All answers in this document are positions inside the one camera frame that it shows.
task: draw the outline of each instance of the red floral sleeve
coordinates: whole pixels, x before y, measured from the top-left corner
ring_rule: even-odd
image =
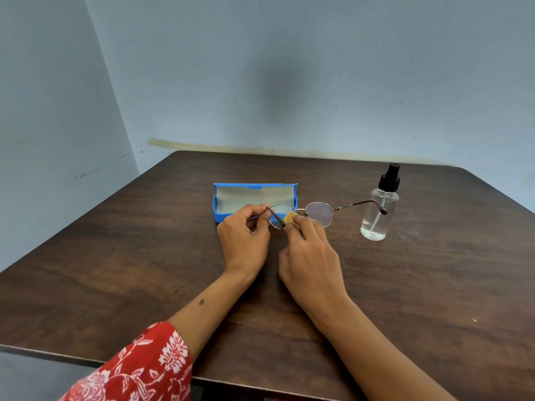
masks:
[[[168,322],[151,325],[59,401],[189,400],[191,358]]]

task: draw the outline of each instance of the wooden table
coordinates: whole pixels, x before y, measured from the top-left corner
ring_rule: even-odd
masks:
[[[171,316],[223,270],[212,182],[298,182],[300,206],[339,206],[367,199],[387,168],[176,152],[0,274],[0,344],[104,361]],[[402,165],[400,176],[384,241],[360,235],[365,206],[335,213],[327,229],[350,296],[459,400],[535,399],[535,214],[460,168]],[[273,234],[194,375],[359,399],[277,278],[285,244]]]

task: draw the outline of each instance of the wall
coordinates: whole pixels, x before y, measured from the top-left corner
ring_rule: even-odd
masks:
[[[0,271],[137,177],[84,0],[0,1]]]
[[[141,172],[150,138],[402,155],[535,211],[535,0],[86,1]]]

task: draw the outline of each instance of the liquid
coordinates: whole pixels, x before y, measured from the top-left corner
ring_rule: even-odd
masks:
[[[377,205],[370,202],[362,220],[361,234],[371,241],[382,241],[386,237],[386,232],[388,232],[399,195],[394,192],[375,189],[371,192],[371,199],[381,204],[388,211],[388,214],[382,215]]]

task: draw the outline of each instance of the eyeglasses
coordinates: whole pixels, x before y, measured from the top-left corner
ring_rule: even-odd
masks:
[[[364,204],[365,202],[374,202],[379,207],[379,211],[381,214],[383,215],[387,214],[387,211],[383,208],[383,206],[381,206],[375,200],[366,200],[366,201],[356,202],[354,204],[349,204],[344,207],[337,207],[337,208],[331,208],[331,206],[325,202],[311,202],[304,209],[303,208],[295,209],[295,207],[291,204],[281,203],[281,204],[272,205],[271,209],[273,210],[273,212],[275,212],[275,214],[283,218],[288,212],[293,211],[298,215],[303,215],[303,216],[315,219],[316,221],[321,222],[324,228],[327,228],[333,220],[334,211],[338,211],[339,209],[353,207],[359,204]],[[274,215],[271,215],[270,223],[274,228],[282,229],[280,226],[280,222],[277,220],[277,218]]]

